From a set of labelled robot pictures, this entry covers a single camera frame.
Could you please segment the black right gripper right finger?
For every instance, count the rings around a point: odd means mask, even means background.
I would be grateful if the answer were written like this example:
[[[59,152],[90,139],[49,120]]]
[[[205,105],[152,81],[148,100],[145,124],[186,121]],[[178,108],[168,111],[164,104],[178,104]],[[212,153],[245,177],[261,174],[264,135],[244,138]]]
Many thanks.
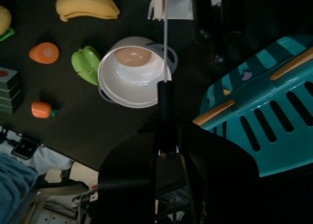
[[[233,142],[190,124],[180,146],[193,196],[196,224],[251,224],[256,161]]]

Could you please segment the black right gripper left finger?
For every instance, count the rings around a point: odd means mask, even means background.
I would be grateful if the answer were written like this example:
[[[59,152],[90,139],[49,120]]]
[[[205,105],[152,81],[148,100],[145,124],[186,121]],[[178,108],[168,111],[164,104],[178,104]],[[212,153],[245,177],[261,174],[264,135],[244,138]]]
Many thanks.
[[[97,224],[153,224],[156,147],[141,130],[110,152],[98,176]]]

